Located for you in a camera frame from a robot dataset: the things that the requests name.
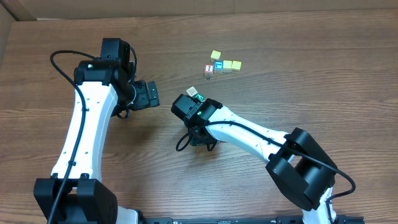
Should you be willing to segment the green letter Z block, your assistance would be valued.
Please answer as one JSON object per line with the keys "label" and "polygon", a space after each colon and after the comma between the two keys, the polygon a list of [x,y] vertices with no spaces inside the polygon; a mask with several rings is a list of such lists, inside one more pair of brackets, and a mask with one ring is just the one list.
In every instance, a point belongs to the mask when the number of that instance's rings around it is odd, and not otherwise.
{"label": "green letter Z block", "polygon": [[205,97],[199,93],[197,93],[196,95],[193,96],[194,98],[198,99],[201,102],[205,101]]}

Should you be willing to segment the white letter W block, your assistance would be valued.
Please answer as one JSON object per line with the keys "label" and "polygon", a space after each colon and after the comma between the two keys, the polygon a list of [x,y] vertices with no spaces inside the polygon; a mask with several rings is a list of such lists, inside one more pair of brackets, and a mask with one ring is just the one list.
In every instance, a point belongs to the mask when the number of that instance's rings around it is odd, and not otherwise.
{"label": "white letter W block", "polygon": [[198,94],[196,88],[194,86],[191,86],[186,90],[187,94],[191,97],[194,97],[196,94]]}

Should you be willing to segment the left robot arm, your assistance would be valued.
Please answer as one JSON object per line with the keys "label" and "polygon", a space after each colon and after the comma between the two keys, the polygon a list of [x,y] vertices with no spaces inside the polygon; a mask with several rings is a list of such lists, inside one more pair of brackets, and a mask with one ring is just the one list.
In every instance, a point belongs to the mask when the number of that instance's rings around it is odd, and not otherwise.
{"label": "left robot arm", "polygon": [[109,120],[159,106],[155,82],[135,80],[137,57],[120,38],[104,38],[99,57],[87,55],[67,80],[75,104],[62,153],[34,197],[47,223],[145,223],[141,211],[120,206],[103,183],[101,163]]}

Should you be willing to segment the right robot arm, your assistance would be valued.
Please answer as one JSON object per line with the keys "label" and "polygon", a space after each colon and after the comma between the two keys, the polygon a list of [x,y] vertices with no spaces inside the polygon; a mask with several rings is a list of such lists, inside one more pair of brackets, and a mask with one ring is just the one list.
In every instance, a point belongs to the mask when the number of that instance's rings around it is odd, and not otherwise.
{"label": "right robot arm", "polygon": [[329,201],[336,164],[306,131],[274,131],[250,122],[210,98],[200,101],[181,94],[171,112],[187,127],[182,139],[212,151],[218,142],[237,146],[266,165],[280,192],[303,211],[304,223],[333,223]]}

